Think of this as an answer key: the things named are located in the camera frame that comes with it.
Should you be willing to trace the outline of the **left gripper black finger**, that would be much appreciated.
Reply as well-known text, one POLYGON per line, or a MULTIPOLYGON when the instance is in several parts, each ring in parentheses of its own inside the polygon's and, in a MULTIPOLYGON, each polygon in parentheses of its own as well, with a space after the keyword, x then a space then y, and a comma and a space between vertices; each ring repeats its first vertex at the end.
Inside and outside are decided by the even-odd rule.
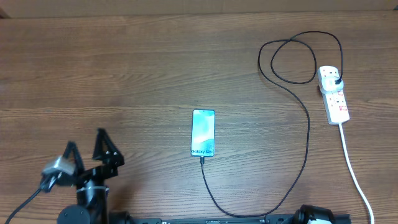
POLYGON ((70 154, 73 154, 73 160, 76 165, 75 174, 80 175, 80 174, 84 173, 85 167, 84 167, 83 159, 81 158, 81 155, 77 148, 76 143, 73 141, 68 141, 62 157, 65 159, 68 159, 70 157, 70 154))
POLYGON ((103 128, 98 128, 92 159, 101 162, 123 161, 123 155, 103 128))

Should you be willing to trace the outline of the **Samsung Galaxy smartphone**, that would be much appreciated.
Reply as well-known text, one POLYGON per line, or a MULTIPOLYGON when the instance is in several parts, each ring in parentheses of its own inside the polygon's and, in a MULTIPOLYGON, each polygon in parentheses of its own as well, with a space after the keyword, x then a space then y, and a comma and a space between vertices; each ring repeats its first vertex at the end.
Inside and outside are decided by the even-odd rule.
POLYGON ((191 156, 215 155, 215 111, 193 110, 191 156))

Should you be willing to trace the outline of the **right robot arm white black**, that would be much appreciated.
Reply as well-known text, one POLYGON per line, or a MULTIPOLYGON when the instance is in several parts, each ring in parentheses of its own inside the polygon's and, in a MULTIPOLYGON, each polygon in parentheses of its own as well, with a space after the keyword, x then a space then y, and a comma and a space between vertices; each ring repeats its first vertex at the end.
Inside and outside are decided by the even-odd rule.
POLYGON ((293 224, 333 224, 335 217, 331 210, 312 205, 302 205, 294 214, 293 224))

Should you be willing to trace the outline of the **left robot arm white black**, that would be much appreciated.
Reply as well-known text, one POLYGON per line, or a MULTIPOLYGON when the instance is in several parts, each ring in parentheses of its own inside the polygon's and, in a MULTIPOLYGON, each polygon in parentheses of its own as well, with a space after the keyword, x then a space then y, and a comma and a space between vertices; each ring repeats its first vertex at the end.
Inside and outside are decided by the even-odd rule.
POLYGON ((124 156, 103 128, 98 129, 92 159, 101 165, 91 169, 84 167, 76 144, 68 142, 62 159, 71 162, 71 174, 62 171, 59 185, 76 187, 77 204, 67 207, 58 217, 58 223, 131 223, 128 212, 108 211, 109 188, 105 180, 118 175, 118 167, 124 165, 124 156))

